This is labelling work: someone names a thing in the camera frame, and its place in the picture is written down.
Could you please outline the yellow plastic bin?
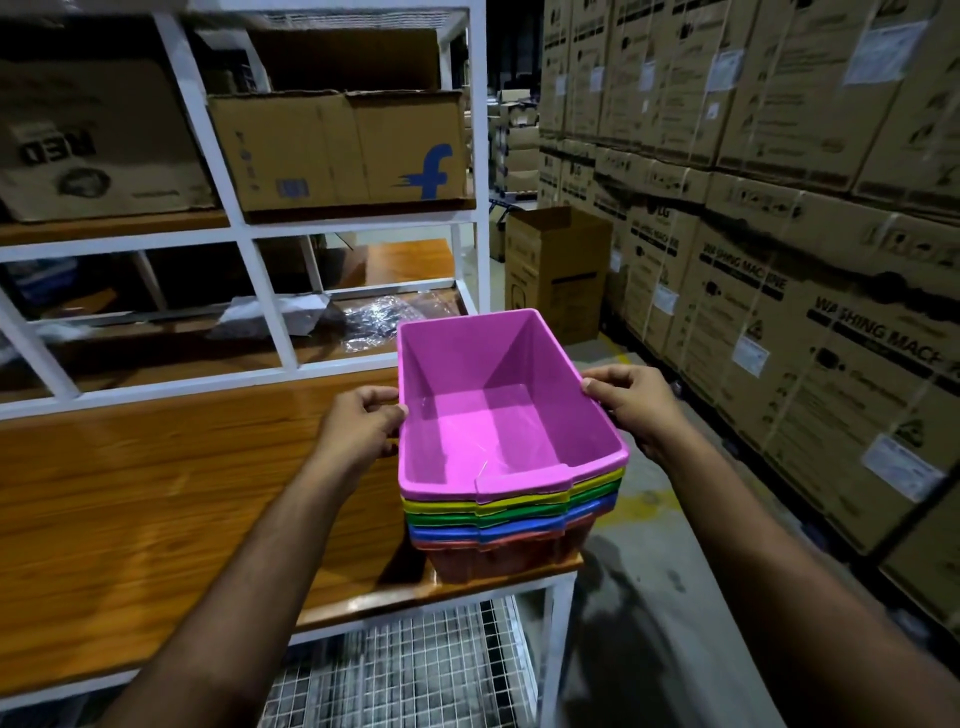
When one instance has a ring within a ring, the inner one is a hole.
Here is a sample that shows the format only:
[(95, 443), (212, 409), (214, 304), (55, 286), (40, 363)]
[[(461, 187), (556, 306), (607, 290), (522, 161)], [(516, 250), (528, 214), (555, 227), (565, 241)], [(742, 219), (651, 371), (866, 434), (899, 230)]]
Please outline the yellow plastic bin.
[(511, 508), (581, 504), (596, 500), (618, 491), (619, 483), (626, 473), (626, 466), (603, 472), (592, 478), (575, 482), (565, 491), (529, 493), (500, 498), (487, 503), (476, 501), (419, 501), (401, 498), (403, 510), (407, 515), (439, 517), (448, 515), (469, 515), (486, 517)]

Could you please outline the clear plastic wrap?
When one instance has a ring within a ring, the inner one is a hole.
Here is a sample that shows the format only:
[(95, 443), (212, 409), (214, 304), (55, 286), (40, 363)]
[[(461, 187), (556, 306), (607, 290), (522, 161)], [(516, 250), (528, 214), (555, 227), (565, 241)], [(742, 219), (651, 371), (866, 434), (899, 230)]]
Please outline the clear plastic wrap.
[(383, 347), (396, 340), (401, 324), (445, 318), (457, 311), (435, 293), (386, 295), (350, 304), (342, 308), (342, 349), (354, 355)]

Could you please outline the green plastic bin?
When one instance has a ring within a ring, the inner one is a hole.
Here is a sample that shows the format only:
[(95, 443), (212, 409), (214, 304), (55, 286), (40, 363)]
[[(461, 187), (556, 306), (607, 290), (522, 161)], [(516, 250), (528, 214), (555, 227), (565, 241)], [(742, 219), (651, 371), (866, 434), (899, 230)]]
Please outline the green plastic bin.
[(566, 516), (576, 509), (582, 512), (586, 507), (606, 504), (610, 499), (615, 503), (622, 476), (620, 472), (617, 478), (598, 481), (589, 488), (587, 481), (579, 483), (565, 501), (524, 500), (510, 507), (482, 512), (407, 512), (405, 518), (408, 525), (416, 528), (494, 528), (511, 521)]

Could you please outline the pile of small cardboard boxes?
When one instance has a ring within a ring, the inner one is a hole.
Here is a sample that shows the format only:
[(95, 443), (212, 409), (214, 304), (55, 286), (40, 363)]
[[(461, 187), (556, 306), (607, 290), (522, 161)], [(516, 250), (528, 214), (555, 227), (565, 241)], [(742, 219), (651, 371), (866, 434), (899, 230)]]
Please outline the pile of small cardboard boxes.
[(492, 193), (534, 196), (539, 186), (538, 99), (530, 89), (504, 89), (486, 106)]

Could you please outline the white metal shelf rack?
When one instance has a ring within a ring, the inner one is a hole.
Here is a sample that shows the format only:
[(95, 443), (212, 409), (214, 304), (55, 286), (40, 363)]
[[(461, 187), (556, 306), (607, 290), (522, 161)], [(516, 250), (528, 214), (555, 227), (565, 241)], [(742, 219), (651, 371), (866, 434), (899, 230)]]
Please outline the white metal shelf rack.
[[(481, 103), (480, 84), (487, 72), (487, 9), (486, 0), (197, 0), (189, 5), (194, 14), (298, 14), (327, 18), (345, 18), (353, 22), (397, 13), (414, 17), (428, 11), (444, 11), (446, 21), (436, 28), (440, 83), (447, 90), (450, 79), (450, 43), (464, 35), (467, 40), (471, 78), (471, 105), (476, 111)], [(339, 360), (301, 365), (298, 362), (289, 331), (280, 313), (273, 285), (270, 283), (257, 242), (273, 237), (306, 237), (310, 235), (362, 233), (382, 230), (448, 225), (453, 246), (455, 276), (423, 279), (407, 284), (418, 289), (428, 285), (453, 283), (468, 314), (488, 312), (490, 309), (490, 270), (488, 234), (478, 230), (475, 247), (478, 264), (478, 292), (480, 303), (474, 304), (471, 292), (463, 280), (460, 254), (461, 231), (466, 223), (480, 225), (486, 217), (481, 204), (489, 195), (487, 182), (473, 181), (472, 207), (456, 210), (430, 210), (388, 215), (370, 213), (366, 216), (347, 216), (339, 219), (307, 220), (303, 222), (250, 223), (241, 210), (226, 164), (216, 138), (208, 111), (207, 91), (186, 29), (178, 14), (156, 11), (152, 20), (164, 45), (174, 78), (193, 132), (212, 175), (222, 204), (225, 225), (184, 228), (163, 227), (162, 223), (149, 227), (141, 224), (136, 233), (126, 233), (132, 219), (120, 219), (120, 232), (99, 238), (87, 236), (77, 239), (25, 242), (0, 248), (0, 262), (47, 260), (70, 256), (106, 253), (143, 253), (154, 249), (198, 247), (227, 242), (237, 244), (246, 266), (247, 275), (261, 303), (261, 311), (279, 355), (280, 366), (268, 370), (211, 375), (119, 389), (82, 393), (64, 368), (51, 354), (41, 338), (33, 331), (34, 324), (26, 321), (9, 297), (0, 291), (0, 331), (14, 346), (51, 392), (49, 397), (35, 397), (9, 403), (0, 403), (0, 423), (16, 422), (28, 425), (90, 424), (93, 418), (76, 417), (76, 413), (95, 411), (122, 415), (142, 410), (144, 403), (177, 402), (185, 399), (190, 405), (212, 407), (222, 401), (221, 392), (254, 394), (311, 394), (300, 383), (326, 380), (327, 389), (336, 389), (353, 383), (358, 375), (370, 371), (395, 369), (395, 353), (364, 355)], [(390, 625), (418, 615), (439, 612), (455, 606), (481, 601), (516, 597), (531, 591), (543, 590), (544, 646), (536, 676), (538, 690), (537, 726), (554, 728), (562, 672), (562, 659), (569, 633), (570, 609), (577, 571), (583, 560), (575, 555), (562, 564), (547, 566), (516, 576), (474, 581), (462, 585), (446, 585), (435, 575), (424, 577), (420, 584), (410, 588), (377, 588), (367, 593), (357, 591), (358, 585), (345, 588), (323, 588), (319, 595), (323, 603), (303, 612), (297, 619), (288, 645), (315, 642), (353, 630), (379, 625)]]

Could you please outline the person's right hand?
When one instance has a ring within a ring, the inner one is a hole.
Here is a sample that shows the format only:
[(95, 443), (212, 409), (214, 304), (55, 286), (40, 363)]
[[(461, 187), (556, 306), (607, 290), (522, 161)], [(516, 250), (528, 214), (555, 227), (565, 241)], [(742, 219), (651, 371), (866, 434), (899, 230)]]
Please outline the person's right hand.
[(581, 376), (625, 388), (624, 404), (606, 412), (656, 464), (668, 463), (672, 450), (690, 436), (690, 421), (660, 370), (619, 363), (582, 370)]

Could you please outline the large wooden shelf board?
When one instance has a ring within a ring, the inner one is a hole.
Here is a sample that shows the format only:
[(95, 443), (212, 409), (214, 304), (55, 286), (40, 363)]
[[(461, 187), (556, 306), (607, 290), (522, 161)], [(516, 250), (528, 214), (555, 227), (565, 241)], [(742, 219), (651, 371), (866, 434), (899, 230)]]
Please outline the large wooden shelf board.
[[(336, 374), (0, 421), (0, 711), (129, 681), (305, 459)], [(584, 560), (444, 583), (405, 542), (398, 459), (337, 516), (289, 645), (572, 586)]]

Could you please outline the blue plastic bin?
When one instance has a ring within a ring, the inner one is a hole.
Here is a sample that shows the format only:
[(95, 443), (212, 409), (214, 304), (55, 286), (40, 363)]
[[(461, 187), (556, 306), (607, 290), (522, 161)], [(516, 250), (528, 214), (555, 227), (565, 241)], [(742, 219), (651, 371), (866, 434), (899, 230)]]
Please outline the blue plastic bin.
[(426, 527), (409, 524), (407, 530), (415, 545), (437, 545), (439, 548), (445, 548), (448, 544), (488, 545), (563, 533), (611, 512), (617, 500), (618, 491), (609, 491), (602, 496), (575, 504), (558, 516), (513, 519), (488, 527)]

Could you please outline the person's left hand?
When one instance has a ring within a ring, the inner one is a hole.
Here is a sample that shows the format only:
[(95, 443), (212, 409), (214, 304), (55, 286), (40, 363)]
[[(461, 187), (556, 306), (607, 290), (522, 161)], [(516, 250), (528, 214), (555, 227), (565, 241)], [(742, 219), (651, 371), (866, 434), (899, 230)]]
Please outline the person's left hand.
[(399, 388), (367, 384), (333, 398), (303, 467), (310, 484), (346, 497), (375, 461), (397, 453), (396, 440), (371, 437), (371, 407), (378, 404), (400, 404)]

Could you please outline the person's right forearm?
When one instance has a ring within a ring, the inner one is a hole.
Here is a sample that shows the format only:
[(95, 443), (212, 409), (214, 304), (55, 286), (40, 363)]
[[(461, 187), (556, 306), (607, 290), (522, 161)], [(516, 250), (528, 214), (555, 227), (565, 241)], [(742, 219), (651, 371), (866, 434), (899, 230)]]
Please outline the person's right forearm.
[(789, 728), (960, 728), (960, 681), (852, 591), (686, 421), (653, 450)]

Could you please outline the pink plastic bin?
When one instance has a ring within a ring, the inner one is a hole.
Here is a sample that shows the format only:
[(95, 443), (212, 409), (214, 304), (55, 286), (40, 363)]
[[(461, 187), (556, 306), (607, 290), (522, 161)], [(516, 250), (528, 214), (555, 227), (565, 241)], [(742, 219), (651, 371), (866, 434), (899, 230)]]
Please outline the pink plastic bin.
[(406, 321), (396, 346), (405, 499), (554, 494), (627, 464), (618, 430), (538, 310)]

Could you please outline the stack of large appliance boxes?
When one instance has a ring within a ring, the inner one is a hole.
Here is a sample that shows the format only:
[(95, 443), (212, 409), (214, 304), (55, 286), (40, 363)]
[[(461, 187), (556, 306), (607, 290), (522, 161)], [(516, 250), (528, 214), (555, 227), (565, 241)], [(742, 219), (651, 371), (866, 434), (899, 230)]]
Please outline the stack of large appliance boxes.
[(541, 200), (614, 311), (960, 640), (960, 0), (548, 0)]

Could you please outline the cardboard box with blue logo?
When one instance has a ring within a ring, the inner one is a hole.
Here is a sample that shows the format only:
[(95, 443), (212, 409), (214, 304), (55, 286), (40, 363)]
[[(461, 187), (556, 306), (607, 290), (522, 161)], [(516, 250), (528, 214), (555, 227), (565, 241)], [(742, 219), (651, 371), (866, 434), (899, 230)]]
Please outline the cardboard box with blue logo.
[(458, 91), (218, 95), (207, 106), (244, 213), (470, 196)]

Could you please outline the open tall cardboard box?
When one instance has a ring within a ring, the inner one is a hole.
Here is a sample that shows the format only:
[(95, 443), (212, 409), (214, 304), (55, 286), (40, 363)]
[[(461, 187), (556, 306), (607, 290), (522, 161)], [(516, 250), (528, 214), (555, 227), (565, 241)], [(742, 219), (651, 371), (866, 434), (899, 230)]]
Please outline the open tall cardboard box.
[(504, 310), (537, 310), (562, 345), (599, 333), (613, 225), (567, 205), (516, 210), (505, 226)]

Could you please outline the cardboard box with black print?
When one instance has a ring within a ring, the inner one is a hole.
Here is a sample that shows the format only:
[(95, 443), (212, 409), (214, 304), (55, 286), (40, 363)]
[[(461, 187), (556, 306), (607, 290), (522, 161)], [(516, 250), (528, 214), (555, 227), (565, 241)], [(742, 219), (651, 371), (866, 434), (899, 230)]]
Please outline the cardboard box with black print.
[(0, 60), (0, 203), (42, 223), (216, 200), (167, 73), (134, 58)]

